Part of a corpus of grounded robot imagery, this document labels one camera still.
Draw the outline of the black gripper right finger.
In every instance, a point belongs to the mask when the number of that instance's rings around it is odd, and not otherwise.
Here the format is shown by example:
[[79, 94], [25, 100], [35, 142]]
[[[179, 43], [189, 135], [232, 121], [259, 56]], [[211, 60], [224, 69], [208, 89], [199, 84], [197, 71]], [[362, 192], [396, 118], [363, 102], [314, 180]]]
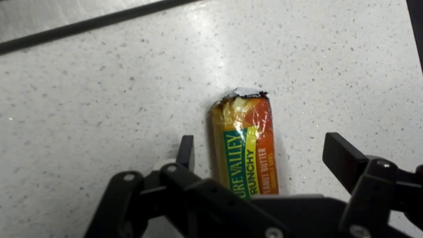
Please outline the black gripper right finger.
[[391, 212], [403, 213], [423, 229], [423, 166], [407, 172], [387, 159], [363, 155], [338, 133], [325, 134], [322, 162], [350, 195], [339, 236], [409, 238], [388, 225]]

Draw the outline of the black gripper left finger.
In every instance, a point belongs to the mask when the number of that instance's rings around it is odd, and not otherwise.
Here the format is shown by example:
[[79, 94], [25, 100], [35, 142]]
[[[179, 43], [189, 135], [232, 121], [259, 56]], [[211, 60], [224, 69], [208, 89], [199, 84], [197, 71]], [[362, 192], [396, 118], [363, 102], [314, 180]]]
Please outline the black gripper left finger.
[[165, 217], [186, 238], [261, 238], [257, 211], [212, 180], [191, 172], [194, 137], [183, 135], [177, 157], [142, 176], [111, 178], [83, 238], [141, 238], [152, 219]]

